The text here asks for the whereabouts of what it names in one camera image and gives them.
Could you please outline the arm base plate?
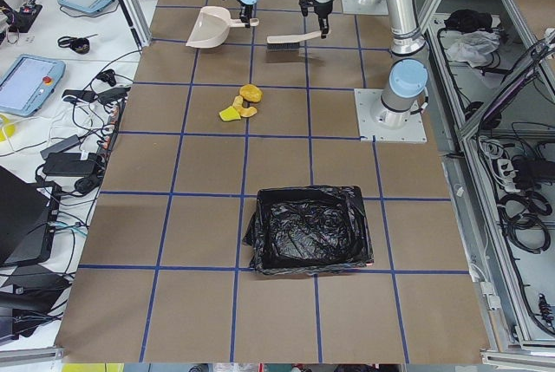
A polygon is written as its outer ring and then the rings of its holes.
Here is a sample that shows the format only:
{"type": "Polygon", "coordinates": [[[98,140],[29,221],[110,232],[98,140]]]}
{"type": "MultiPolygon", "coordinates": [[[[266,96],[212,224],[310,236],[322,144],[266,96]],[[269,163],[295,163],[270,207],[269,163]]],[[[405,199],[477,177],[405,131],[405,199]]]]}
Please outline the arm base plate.
{"type": "Polygon", "coordinates": [[[386,16],[388,14],[385,0],[342,0],[344,14],[386,16]]]}
{"type": "Polygon", "coordinates": [[[412,144],[428,141],[417,100],[409,111],[398,113],[382,104],[381,89],[356,88],[354,95],[360,141],[412,144]]]}

